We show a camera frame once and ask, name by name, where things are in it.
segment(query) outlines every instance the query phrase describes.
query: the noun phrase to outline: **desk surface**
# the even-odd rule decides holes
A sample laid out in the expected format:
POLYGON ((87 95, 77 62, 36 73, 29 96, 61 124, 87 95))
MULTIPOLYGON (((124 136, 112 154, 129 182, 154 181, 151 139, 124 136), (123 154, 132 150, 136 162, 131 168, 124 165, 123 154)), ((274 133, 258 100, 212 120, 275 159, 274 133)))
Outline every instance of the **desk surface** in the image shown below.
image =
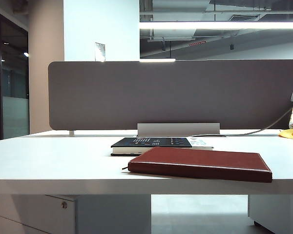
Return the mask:
POLYGON ((215 150, 260 153, 273 174, 273 182, 266 184, 122 171, 132 157, 110 156, 110 146, 135 134, 76 131, 69 136, 68 131, 49 131, 1 140, 0 194, 293 194, 292 139, 202 138, 215 150))

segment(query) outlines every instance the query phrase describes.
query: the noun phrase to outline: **red notebook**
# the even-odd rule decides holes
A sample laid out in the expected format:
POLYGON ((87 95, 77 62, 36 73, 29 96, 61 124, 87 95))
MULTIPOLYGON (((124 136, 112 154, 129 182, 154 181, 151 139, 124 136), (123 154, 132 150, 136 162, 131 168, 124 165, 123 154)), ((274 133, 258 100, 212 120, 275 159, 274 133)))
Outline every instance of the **red notebook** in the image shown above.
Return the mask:
POLYGON ((132 159, 128 170, 191 178, 272 181, 271 170, 257 153, 154 147, 132 159))

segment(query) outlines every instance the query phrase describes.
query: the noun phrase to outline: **floor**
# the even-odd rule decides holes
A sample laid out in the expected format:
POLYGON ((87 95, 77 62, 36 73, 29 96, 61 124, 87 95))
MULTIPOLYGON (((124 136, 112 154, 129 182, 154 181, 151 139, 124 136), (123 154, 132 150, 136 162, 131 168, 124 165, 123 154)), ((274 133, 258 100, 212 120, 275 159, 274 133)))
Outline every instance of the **floor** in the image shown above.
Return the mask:
POLYGON ((152 234, 272 234, 247 207, 247 195, 152 195, 152 234))

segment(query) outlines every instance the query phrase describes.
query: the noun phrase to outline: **ceiling light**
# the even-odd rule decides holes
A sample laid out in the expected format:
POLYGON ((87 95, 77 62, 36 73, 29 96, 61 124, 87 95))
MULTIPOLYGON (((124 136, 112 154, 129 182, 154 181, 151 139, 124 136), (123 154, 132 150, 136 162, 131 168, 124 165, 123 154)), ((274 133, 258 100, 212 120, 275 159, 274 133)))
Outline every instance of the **ceiling light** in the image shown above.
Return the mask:
POLYGON ((175 62, 175 58, 146 58, 140 59, 140 62, 175 62))
POLYGON ((140 29, 293 29, 293 22, 231 22, 231 21, 199 21, 199 22, 140 22, 140 29))

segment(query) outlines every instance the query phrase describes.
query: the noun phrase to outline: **book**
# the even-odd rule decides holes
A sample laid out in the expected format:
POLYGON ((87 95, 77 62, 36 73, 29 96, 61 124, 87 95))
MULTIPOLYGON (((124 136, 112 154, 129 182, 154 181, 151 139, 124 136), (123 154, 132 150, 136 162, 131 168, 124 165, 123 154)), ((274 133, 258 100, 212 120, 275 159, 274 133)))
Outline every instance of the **book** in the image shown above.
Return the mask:
POLYGON ((112 156, 139 156, 153 147, 177 147, 212 150, 197 137, 125 137, 111 146, 112 156))
POLYGON ((272 182, 260 154, 154 147, 128 163, 134 173, 272 182))

